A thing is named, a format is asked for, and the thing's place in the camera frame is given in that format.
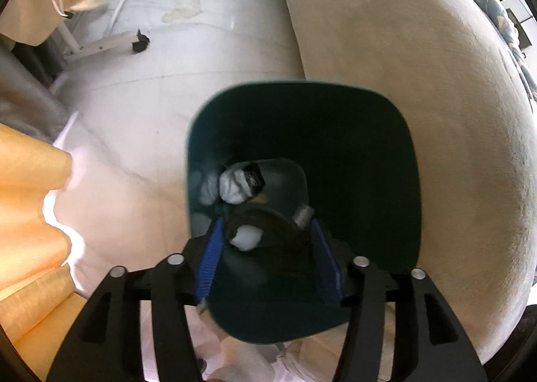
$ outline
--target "tiled floor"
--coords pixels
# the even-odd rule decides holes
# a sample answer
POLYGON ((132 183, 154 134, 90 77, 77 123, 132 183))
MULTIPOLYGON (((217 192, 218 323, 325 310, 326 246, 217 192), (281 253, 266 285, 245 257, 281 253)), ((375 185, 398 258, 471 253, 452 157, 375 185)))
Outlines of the tiled floor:
MULTIPOLYGON (((78 22, 80 43, 103 36, 117 2, 78 22)), ((69 260, 84 293, 114 265, 152 267, 181 250, 185 141, 211 96, 303 77, 285 0, 127 0, 113 33, 138 28, 151 39, 146 51, 76 61, 59 90, 78 116, 62 141, 74 174, 54 211, 84 242, 69 260)))

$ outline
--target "trash bin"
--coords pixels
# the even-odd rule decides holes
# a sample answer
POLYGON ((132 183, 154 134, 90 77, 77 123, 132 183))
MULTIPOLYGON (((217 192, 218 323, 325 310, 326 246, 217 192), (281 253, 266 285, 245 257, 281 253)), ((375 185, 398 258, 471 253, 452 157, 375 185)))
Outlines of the trash bin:
MULTIPOLYGON (((221 200, 201 203, 201 181, 252 161, 273 193, 268 202, 277 198, 284 215, 307 203, 356 255, 390 272, 415 267, 421 239, 418 168, 406 122, 385 97, 308 81, 245 84, 218 94, 190 132, 192 237, 239 208, 221 200)), ((230 335, 278 343, 348 321, 347 309, 327 306, 319 297, 307 262, 296 260, 305 265, 302 274, 278 275, 255 252, 225 244, 207 298, 213 318, 230 335)))

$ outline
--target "ribbed blue pad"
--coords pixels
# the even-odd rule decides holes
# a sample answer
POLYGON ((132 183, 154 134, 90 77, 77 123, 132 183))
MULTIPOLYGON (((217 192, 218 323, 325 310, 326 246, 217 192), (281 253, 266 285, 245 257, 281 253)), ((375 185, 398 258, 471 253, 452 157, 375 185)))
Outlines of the ribbed blue pad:
POLYGON ((343 299, 341 273, 319 222, 313 220, 310 229, 317 292, 325 303, 339 304, 343 299))
POLYGON ((209 237, 209 242, 203 251, 201 261, 196 270, 196 289, 194 298, 196 303, 209 295, 210 286, 213 283, 214 274, 222 248, 224 247, 224 219, 219 218, 213 228, 213 232, 209 237))

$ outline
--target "silver screw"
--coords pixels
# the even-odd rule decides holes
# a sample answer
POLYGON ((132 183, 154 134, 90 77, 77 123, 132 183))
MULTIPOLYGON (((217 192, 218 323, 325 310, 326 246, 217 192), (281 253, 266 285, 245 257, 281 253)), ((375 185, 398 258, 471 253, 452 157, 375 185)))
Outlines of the silver screw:
POLYGON ((427 276, 425 271, 423 271, 422 269, 413 269, 413 271, 411 271, 410 274, 412 275, 414 279, 420 279, 420 280, 425 279, 425 277, 427 276))
POLYGON ((168 264, 171 266, 180 266, 183 264, 183 261, 185 260, 185 257, 182 256, 180 253, 174 253, 173 255, 168 256, 168 264))
POLYGON ((127 269, 122 266, 115 266, 112 270, 110 270, 110 276, 112 277, 122 277, 127 269))
POLYGON ((369 260, 365 256, 355 256, 352 260, 355 266, 367 267, 369 266, 369 260))

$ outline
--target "gray curtain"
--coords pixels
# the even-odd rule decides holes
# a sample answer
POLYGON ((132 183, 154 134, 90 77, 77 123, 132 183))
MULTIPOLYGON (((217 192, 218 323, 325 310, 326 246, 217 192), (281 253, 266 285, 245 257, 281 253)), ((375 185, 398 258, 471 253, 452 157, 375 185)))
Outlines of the gray curtain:
POLYGON ((0 123, 51 144, 68 119, 67 108, 0 44, 0 123))

